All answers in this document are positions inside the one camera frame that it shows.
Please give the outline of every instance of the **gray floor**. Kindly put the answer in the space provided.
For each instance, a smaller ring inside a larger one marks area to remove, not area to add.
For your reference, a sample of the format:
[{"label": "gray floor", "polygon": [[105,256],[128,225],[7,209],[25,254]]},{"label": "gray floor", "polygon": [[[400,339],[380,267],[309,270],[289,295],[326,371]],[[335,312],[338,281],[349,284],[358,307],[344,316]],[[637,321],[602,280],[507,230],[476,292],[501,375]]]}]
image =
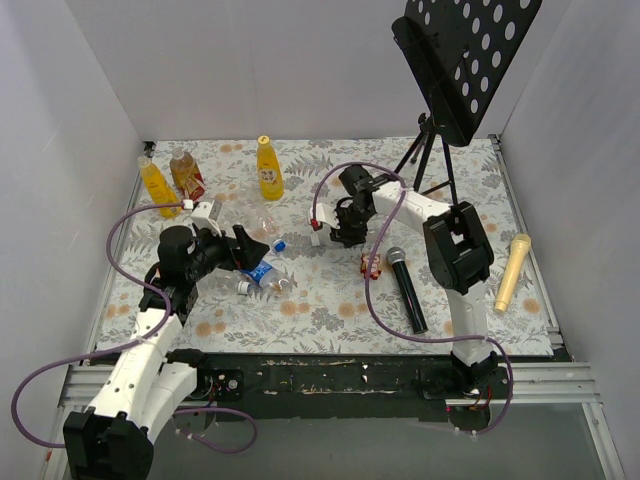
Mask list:
[{"label": "gray floor", "polygon": [[[256,444],[236,456],[212,452],[168,425],[149,479],[604,478],[580,405],[513,406],[502,425],[477,441],[407,419],[259,423]],[[206,431],[227,446],[249,435],[243,423],[214,423]]]}]

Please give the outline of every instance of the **black microphone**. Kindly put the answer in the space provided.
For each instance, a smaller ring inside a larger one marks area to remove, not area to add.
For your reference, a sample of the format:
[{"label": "black microphone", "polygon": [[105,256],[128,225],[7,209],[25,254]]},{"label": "black microphone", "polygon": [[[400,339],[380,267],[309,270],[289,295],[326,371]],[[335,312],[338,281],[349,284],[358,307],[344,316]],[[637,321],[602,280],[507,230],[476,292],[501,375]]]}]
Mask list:
[{"label": "black microphone", "polygon": [[413,282],[409,276],[409,270],[404,259],[407,255],[399,247],[391,247],[387,251],[387,263],[393,268],[393,272],[396,274],[396,280],[398,281],[398,287],[400,287],[400,293],[402,294],[402,300],[404,300],[404,306],[407,309],[409,315],[409,321],[413,328],[413,333],[424,333],[428,331],[427,322],[422,314],[420,308],[420,302],[416,295],[416,291],[413,288]]}]

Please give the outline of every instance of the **blue bottle cap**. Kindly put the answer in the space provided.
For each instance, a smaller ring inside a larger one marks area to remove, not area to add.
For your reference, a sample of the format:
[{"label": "blue bottle cap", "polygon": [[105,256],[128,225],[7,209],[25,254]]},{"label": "blue bottle cap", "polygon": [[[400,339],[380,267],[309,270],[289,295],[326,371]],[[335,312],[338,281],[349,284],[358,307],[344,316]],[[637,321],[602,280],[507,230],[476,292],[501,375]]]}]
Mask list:
[{"label": "blue bottle cap", "polygon": [[285,248],[287,248],[287,244],[284,243],[283,240],[276,240],[273,242],[273,250],[277,253],[282,252]]}]

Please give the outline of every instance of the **microphone handle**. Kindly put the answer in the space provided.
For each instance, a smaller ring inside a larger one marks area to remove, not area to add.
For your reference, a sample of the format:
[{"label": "microphone handle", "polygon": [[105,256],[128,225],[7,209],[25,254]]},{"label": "microphone handle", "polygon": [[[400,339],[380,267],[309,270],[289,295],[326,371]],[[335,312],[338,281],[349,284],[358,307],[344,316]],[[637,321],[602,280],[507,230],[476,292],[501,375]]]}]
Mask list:
[{"label": "microphone handle", "polygon": [[413,333],[418,334],[428,331],[427,322],[424,319],[422,308],[420,308],[420,302],[418,301],[418,296],[413,288],[413,282],[409,276],[407,264],[400,260],[394,262],[391,266],[393,267],[393,272],[396,274],[396,280],[400,287],[404,306],[407,309],[407,314],[409,315],[409,321],[411,322]]}]

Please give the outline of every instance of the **gray wall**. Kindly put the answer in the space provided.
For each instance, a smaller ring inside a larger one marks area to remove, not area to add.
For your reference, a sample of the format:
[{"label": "gray wall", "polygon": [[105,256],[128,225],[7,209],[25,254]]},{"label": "gray wall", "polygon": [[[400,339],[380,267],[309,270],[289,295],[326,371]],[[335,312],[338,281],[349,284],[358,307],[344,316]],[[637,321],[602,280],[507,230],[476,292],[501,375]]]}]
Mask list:
[{"label": "gray wall", "polygon": [[[156,140],[415,135],[425,104],[391,32],[405,3],[67,0],[136,131]],[[543,2],[478,136],[502,132],[567,5]]]},{"label": "gray wall", "polygon": [[640,478],[640,3],[573,0],[503,136],[565,340]]},{"label": "gray wall", "polygon": [[[46,455],[13,426],[11,395],[37,367],[81,353],[106,279],[104,239],[124,212],[142,145],[63,0],[0,0],[0,478]],[[50,438],[65,370],[20,403]]]}]

